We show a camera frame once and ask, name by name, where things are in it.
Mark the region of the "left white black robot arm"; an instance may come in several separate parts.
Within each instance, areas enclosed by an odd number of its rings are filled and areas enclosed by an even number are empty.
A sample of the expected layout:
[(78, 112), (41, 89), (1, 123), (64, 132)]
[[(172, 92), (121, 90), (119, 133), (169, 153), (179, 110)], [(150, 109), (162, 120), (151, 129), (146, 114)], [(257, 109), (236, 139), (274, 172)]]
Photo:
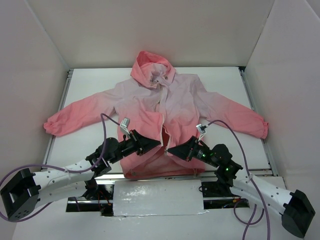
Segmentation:
[(69, 198), (95, 198), (99, 187), (96, 178), (105, 175), (111, 165), (136, 154), (142, 156), (161, 144), (132, 130), (118, 141), (106, 138), (94, 153), (66, 167), (48, 166), (46, 171), (31, 172), (23, 167), (0, 190), (9, 222), (22, 222), (30, 218), (34, 209)]

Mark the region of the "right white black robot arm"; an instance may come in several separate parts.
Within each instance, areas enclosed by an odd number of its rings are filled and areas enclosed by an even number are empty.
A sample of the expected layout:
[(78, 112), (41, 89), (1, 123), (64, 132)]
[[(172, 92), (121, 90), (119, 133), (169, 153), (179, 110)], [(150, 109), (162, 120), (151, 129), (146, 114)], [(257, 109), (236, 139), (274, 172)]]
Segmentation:
[(316, 212), (304, 192), (280, 188), (247, 172), (233, 161), (225, 144), (209, 148), (193, 136), (167, 151), (186, 162), (197, 159), (216, 167), (217, 189), (221, 195), (232, 193), (265, 208), (280, 219), (289, 233), (301, 239), (305, 237)]

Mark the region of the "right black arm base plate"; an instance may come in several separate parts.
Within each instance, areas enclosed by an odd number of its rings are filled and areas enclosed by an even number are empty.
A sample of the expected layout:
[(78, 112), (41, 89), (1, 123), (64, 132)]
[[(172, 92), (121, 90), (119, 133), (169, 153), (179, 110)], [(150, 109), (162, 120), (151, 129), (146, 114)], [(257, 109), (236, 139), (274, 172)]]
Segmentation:
[(205, 210), (248, 208), (246, 199), (231, 193), (227, 186), (222, 185), (216, 177), (203, 177), (200, 179), (201, 185), (198, 191), (203, 197), (203, 207)]

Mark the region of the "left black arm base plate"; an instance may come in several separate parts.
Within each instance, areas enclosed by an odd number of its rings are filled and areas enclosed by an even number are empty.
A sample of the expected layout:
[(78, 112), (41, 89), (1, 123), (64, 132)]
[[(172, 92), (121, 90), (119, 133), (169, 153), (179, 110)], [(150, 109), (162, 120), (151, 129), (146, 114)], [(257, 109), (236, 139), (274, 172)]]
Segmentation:
[(67, 199), (67, 213), (99, 213), (103, 217), (113, 217), (114, 184), (98, 184), (95, 179), (85, 181), (82, 196)]

